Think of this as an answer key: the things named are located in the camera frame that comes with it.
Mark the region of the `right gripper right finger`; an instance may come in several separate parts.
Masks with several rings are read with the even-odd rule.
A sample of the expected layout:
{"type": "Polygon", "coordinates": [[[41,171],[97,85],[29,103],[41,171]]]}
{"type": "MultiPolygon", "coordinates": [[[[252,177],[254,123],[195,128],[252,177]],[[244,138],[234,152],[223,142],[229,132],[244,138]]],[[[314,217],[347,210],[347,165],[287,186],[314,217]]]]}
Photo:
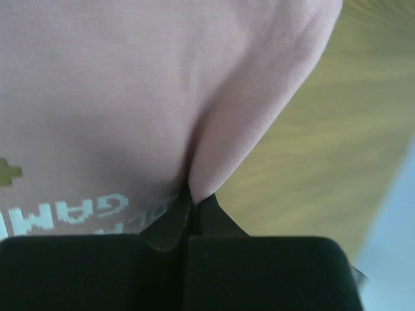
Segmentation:
{"type": "Polygon", "coordinates": [[[186,255],[188,310],[361,310],[340,246],[319,236],[247,235],[211,196],[186,255]]]}

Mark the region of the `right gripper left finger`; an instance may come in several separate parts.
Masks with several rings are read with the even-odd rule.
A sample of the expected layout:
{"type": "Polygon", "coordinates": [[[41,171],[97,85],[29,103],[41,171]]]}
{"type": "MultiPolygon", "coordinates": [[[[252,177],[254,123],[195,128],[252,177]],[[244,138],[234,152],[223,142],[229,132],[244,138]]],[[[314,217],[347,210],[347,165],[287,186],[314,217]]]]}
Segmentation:
{"type": "Polygon", "coordinates": [[[1,243],[2,310],[180,310],[188,188],[139,234],[19,236],[1,243]]]}

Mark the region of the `pink printed t shirt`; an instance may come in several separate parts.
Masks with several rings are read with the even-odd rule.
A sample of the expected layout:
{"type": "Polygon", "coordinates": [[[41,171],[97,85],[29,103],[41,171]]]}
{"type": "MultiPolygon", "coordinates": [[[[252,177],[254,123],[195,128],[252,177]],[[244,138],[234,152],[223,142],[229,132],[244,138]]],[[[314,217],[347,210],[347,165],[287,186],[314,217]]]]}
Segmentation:
{"type": "Polygon", "coordinates": [[[212,195],[341,1],[2,1],[1,238],[142,231],[212,195]]]}

